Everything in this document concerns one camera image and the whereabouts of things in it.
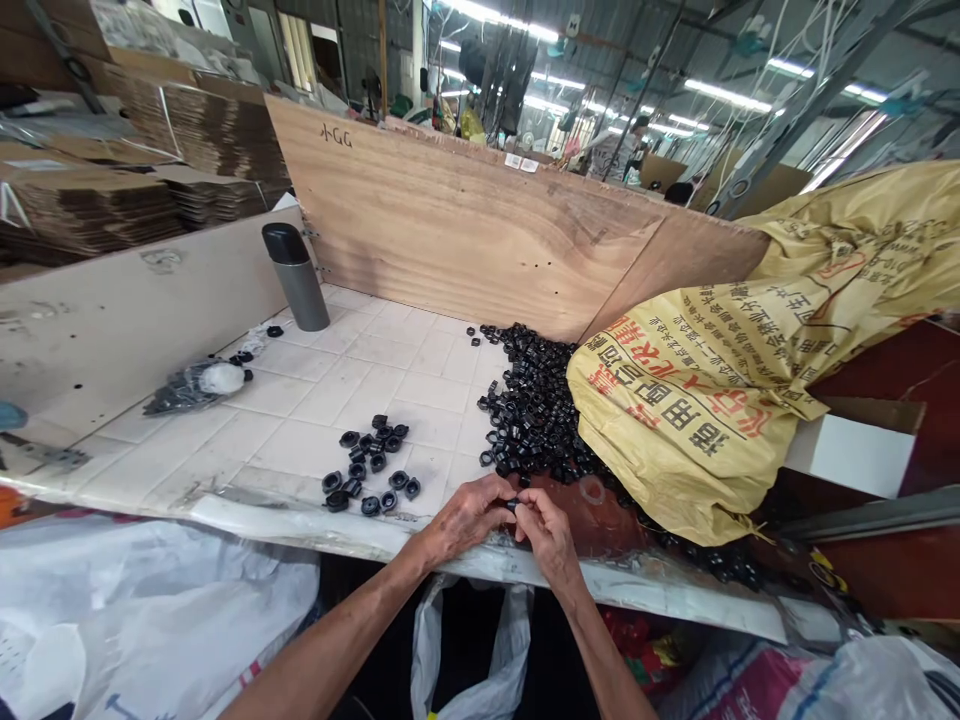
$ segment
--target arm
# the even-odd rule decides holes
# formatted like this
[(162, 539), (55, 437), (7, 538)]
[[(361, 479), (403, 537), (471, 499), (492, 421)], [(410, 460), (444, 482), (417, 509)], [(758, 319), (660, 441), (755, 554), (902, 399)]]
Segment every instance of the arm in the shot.
[(515, 495), (496, 475), (461, 485), (386, 567), (285, 648), (221, 720), (327, 718), (423, 579), (493, 528), (515, 522), (505, 507), (490, 507)]
[(543, 490), (523, 490), (519, 499), (517, 541), (530, 538), (537, 564), (557, 596), (580, 648), (601, 717), (656, 720), (656, 711), (620, 657), (590, 597), (566, 514)]

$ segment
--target white plastic bag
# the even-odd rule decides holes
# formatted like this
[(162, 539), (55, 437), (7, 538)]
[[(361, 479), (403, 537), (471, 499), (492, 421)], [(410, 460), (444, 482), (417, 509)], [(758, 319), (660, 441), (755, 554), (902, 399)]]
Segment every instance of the white plastic bag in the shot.
[(314, 553), (75, 511), (0, 536), (0, 697), (18, 720), (196, 720), (279, 652), (317, 595)]
[[(424, 593), (413, 629), (413, 671), (410, 701), (414, 720), (427, 720), (440, 675), (440, 627), (443, 590), (458, 577), (438, 575)], [(511, 585), (506, 589), (497, 637), (490, 660), (490, 677), (464, 690), (437, 713), (436, 720), (509, 720), (520, 704), (530, 650), (530, 612), (533, 589)]]

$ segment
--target black thermos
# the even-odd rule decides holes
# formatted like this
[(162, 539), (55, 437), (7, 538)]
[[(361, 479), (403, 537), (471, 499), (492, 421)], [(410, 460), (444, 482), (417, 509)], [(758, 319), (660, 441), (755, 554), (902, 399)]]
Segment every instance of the black thermos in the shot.
[(262, 232), (297, 327), (306, 332), (323, 330), (330, 324), (330, 315), (300, 231), (289, 223), (268, 223)]

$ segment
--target wooden divider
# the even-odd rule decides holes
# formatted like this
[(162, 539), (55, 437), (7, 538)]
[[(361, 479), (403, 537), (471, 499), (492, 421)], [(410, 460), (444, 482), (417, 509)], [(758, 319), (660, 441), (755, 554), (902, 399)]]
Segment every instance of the wooden divider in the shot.
[(267, 98), (325, 279), (575, 341), (665, 290), (743, 279), (740, 228), (429, 130), (380, 130)]

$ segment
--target white label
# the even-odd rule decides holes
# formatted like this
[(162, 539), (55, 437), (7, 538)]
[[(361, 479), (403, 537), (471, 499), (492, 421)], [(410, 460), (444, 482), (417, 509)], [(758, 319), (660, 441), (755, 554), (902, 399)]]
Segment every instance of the white label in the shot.
[(70, 167), (56, 160), (6, 160), (4, 162), (22, 170), (65, 170)]

